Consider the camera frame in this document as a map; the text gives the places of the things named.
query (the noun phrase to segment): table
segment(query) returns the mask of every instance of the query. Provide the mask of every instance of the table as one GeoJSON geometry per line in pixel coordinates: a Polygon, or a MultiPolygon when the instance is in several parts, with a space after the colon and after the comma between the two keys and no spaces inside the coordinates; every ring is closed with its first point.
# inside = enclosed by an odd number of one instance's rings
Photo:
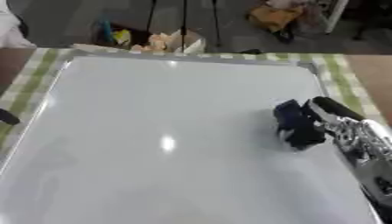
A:
{"type": "Polygon", "coordinates": [[[275,105],[323,94],[312,69],[126,57],[61,72],[2,172],[4,220],[375,223],[332,141],[289,153],[275,137],[275,105]]]}
{"type": "MultiPolygon", "coordinates": [[[[124,52],[117,49],[102,51],[124,52]]],[[[25,125],[32,118],[33,111],[39,105],[40,99],[53,82],[55,74],[66,60],[74,56],[74,53],[72,49],[48,48],[0,50],[2,72],[0,91],[8,87],[0,99],[0,107],[19,116],[23,122],[15,127],[0,123],[0,159],[7,155],[10,147],[18,140],[25,125]]],[[[392,61],[392,56],[265,53],[261,55],[201,54],[199,57],[311,61],[318,67],[318,75],[333,99],[345,103],[370,119],[392,125],[392,107],[389,106],[389,99],[392,99],[390,97],[392,93],[389,91],[392,80],[388,79],[389,71],[392,69],[390,65],[392,63],[389,62],[392,61]]]]}

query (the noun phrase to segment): black chair leg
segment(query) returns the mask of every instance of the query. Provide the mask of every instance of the black chair leg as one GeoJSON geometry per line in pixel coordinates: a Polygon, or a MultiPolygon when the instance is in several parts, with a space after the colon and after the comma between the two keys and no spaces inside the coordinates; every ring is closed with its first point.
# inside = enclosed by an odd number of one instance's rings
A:
{"type": "Polygon", "coordinates": [[[358,28],[357,32],[353,36],[354,40],[363,40],[363,32],[367,29],[366,25],[362,25],[360,28],[358,28]]]}

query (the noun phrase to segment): bag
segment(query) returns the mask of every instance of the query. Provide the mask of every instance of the bag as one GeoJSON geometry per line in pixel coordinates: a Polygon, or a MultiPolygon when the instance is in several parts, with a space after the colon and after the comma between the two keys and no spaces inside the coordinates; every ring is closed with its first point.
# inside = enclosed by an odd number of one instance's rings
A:
{"type": "MultiPolygon", "coordinates": [[[[182,53],[182,36],[181,30],[175,31],[166,41],[166,52],[182,53]]],[[[206,51],[207,41],[198,33],[187,31],[185,36],[184,53],[204,53],[206,51]]]]}

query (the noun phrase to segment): white cloth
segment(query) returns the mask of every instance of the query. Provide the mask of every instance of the white cloth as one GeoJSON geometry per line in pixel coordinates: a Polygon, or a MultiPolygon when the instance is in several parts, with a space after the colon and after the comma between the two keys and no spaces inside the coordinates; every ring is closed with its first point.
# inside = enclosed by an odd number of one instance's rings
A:
{"type": "Polygon", "coordinates": [[[6,0],[0,0],[0,47],[35,47],[19,30],[20,21],[9,10],[6,0]]]}

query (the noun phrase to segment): wooden table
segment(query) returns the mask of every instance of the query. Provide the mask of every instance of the wooden table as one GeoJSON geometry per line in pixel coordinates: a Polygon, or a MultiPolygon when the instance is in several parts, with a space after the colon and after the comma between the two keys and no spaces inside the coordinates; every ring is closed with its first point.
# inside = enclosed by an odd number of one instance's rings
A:
{"type": "MultiPolygon", "coordinates": [[[[34,49],[0,49],[0,95],[34,49]]],[[[347,60],[389,125],[392,126],[392,55],[347,55],[347,60]]]]}
{"type": "Polygon", "coordinates": [[[356,76],[392,126],[392,55],[347,55],[356,76]]]}

